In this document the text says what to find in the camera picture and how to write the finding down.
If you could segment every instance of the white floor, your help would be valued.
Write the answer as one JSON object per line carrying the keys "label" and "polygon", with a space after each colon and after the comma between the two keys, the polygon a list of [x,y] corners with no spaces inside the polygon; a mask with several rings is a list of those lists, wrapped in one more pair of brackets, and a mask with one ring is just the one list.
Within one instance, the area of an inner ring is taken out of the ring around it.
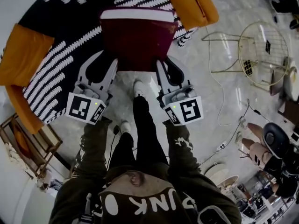
{"label": "white floor", "polygon": [[[220,20],[216,24],[207,27],[209,33],[222,31],[240,35],[249,24],[255,21],[273,23],[269,9],[262,4],[258,4],[257,0],[213,0],[213,2],[220,14]],[[295,35],[291,34],[284,24],[281,27],[289,48],[295,47],[296,41],[293,38]],[[202,98],[204,119],[188,125],[191,141],[194,145],[193,153],[197,157],[198,162],[202,163],[205,161],[216,151],[218,146],[232,138],[239,118],[246,111],[247,99],[250,100],[250,105],[253,109],[260,111],[267,119],[279,124],[290,134],[292,125],[284,123],[283,118],[277,114],[278,96],[271,97],[265,91],[252,88],[249,80],[242,73],[214,75],[224,87],[225,92],[225,102],[219,116],[219,122],[221,125],[230,125],[220,126],[218,124],[217,116],[222,105],[223,93],[221,87],[213,80],[209,72],[209,43],[201,41],[206,35],[206,28],[200,28],[185,47],[178,48],[176,45],[172,45],[169,51],[170,55],[176,57],[188,67],[192,83],[196,87],[197,94]],[[0,37],[1,39],[6,38],[6,34],[2,34]],[[235,42],[211,42],[211,70],[227,68],[236,59],[237,46]],[[150,104],[150,112],[157,126],[158,139],[167,154],[168,143],[165,127],[162,124],[167,119],[167,116],[156,100],[157,92],[160,88],[157,85],[155,73],[118,72],[114,83],[111,85],[111,93],[114,97],[104,116],[114,121],[111,129],[113,129],[115,124],[120,124],[122,120],[128,120],[132,125],[132,135],[135,143],[137,142],[136,126],[132,113],[132,85],[136,78],[141,79],[147,85],[146,99]],[[253,113],[250,109],[245,118],[248,122],[261,126],[267,123],[264,118]],[[83,133],[84,123],[67,117],[60,117],[52,123],[52,126],[64,141],[59,152],[67,159],[72,159],[79,150],[79,140]],[[109,158],[113,139],[111,129],[108,132],[106,159]],[[248,130],[243,131],[243,134],[254,139]],[[232,138],[227,148],[201,165],[203,172],[214,163],[225,163],[229,169],[228,176],[239,175],[239,182],[247,181],[257,171],[257,168],[248,158],[240,159],[241,153],[234,142],[235,137]]]}

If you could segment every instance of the person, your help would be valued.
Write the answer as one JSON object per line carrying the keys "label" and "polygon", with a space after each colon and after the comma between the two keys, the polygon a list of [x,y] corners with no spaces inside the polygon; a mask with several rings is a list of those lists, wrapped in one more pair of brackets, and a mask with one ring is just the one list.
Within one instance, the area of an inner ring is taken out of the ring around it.
{"label": "person", "polygon": [[293,196],[298,189],[298,182],[282,173],[282,160],[275,157],[264,144],[263,128],[252,123],[248,123],[247,127],[260,142],[243,138],[241,132],[237,133],[237,140],[249,150],[249,157],[256,166],[276,178],[277,182],[271,183],[274,194],[282,198]]}
{"label": "person", "polygon": [[71,179],[59,190],[50,224],[185,223],[240,224],[241,215],[214,183],[200,174],[186,126],[164,122],[169,163],[157,139],[144,97],[144,84],[134,83],[133,113],[137,127],[136,160],[130,125],[120,126],[121,138],[105,167],[107,129],[102,118],[87,124]]}

